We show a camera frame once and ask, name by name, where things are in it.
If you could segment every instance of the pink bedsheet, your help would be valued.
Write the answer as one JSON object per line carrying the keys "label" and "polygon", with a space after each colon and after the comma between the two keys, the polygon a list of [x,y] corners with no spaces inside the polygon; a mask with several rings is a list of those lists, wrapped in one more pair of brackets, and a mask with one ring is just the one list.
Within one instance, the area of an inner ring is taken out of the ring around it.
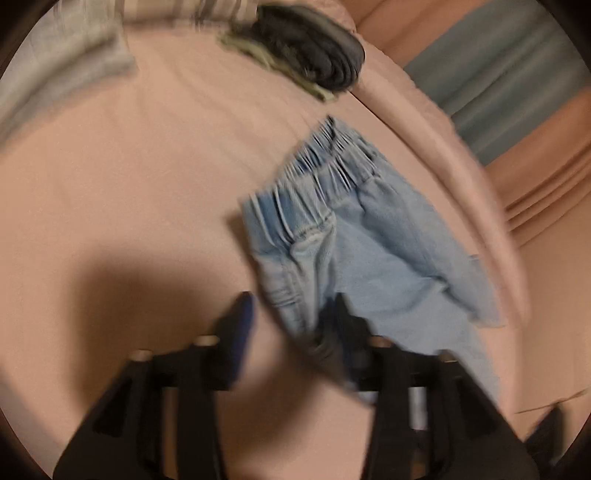
{"label": "pink bedsheet", "polygon": [[[328,113],[374,142],[469,253],[508,248],[504,231],[496,246],[483,241],[479,228],[495,217],[470,217],[470,199],[454,199],[417,158],[432,160],[429,151],[385,116],[388,105],[407,108],[400,85],[379,80],[388,97],[376,114],[351,94],[324,105],[223,51],[216,35],[130,31],[135,76],[78,94],[0,151],[0,391],[19,405],[5,413],[48,472],[131,350],[179,348],[237,292],[256,289],[239,199]],[[376,86],[378,70],[369,52],[360,88]],[[418,111],[410,119],[430,125]],[[426,139],[445,148],[442,136]],[[494,267],[499,291],[510,288],[503,266]],[[510,418],[518,328],[482,334]],[[245,375],[219,402],[232,478],[359,478],[371,410],[294,359],[263,307]]]}

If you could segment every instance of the green fabric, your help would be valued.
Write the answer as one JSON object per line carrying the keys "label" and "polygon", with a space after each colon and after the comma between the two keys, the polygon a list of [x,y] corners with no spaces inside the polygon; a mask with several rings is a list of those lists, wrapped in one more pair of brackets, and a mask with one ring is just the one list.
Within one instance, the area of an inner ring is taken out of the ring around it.
{"label": "green fabric", "polygon": [[306,92],[315,96],[317,99],[322,100],[323,102],[330,102],[336,99],[336,95],[333,92],[303,78],[286,62],[273,56],[263,44],[257,41],[243,38],[232,32],[228,32],[220,36],[220,42],[228,48],[251,56],[267,70],[276,70],[281,72],[283,75],[293,80],[294,83],[299,85]]}

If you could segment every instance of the denim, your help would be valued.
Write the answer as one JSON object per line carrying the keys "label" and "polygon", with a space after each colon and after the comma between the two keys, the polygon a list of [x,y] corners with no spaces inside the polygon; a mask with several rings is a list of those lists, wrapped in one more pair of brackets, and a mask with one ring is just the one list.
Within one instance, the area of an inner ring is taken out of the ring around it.
{"label": "denim", "polygon": [[473,325],[498,323],[487,276],[358,132],[326,118],[242,210],[268,301],[288,334],[339,380],[331,366],[338,344],[319,312],[343,292],[375,333],[414,352],[455,352],[496,396],[498,379]]}

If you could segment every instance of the bed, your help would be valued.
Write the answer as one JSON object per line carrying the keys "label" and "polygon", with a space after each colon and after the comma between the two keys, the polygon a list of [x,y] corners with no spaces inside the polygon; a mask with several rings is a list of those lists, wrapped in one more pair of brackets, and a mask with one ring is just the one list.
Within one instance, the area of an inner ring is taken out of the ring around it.
{"label": "bed", "polygon": [[[484,262],[504,326],[479,333],[514,423],[525,271],[449,119],[369,39],[359,84],[323,104],[221,48],[219,33],[129,26],[136,69],[38,114],[0,150],[1,407],[33,459],[51,474],[130,351],[182,347],[256,290],[238,202],[327,114],[373,142]],[[271,318],[259,305],[243,380],[219,398],[230,475],[358,477],[371,409],[302,366]]]}

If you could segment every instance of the wrinkled fabric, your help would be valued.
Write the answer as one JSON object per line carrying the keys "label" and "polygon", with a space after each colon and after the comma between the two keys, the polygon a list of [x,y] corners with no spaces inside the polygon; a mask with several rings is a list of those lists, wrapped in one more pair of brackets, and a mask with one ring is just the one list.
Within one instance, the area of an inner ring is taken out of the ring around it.
{"label": "wrinkled fabric", "polygon": [[378,335],[414,352],[455,352],[496,396],[472,324],[498,325],[488,278],[358,132],[328,117],[277,181],[243,204],[243,218],[286,331],[333,376],[342,376],[337,333],[319,313],[344,293]]}
{"label": "wrinkled fabric", "polygon": [[133,65],[121,22],[103,0],[57,3],[0,77],[0,142],[54,102]]}
{"label": "wrinkled fabric", "polygon": [[363,42],[367,61],[353,94],[413,151],[450,192],[480,244],[502,317],[524,325],[531,314],[525,270],[504,212],[484,171],[449,118],[383,52]]}
{"label": "wrinkled fabric", "polygon": [[260,5],[257,21],[239,33],[265,45],[309,82],[334,92],[353,86],[365,61],[352,34],[304,5]]}
{"label": "wrinkled fabric", "polygon": [[255,21],[257,0],[105,0],[124,22],[182,23]]}
{"label": "wrinkled fabric", "polygon": [[281,72],[293,82],[302,87],[306,92],[315,96],[323,102],[330,102],[336,99],[336,96],[330,90],[322,88],[316,83],[309,82],[298,74],[290,65],[275,57],[262,43],[251,38],[244,38],[232,32],[224,33],[220,36],[220,42],[227,48],[232,48],[243,54],[251,56],[266,70],[276,70]]}

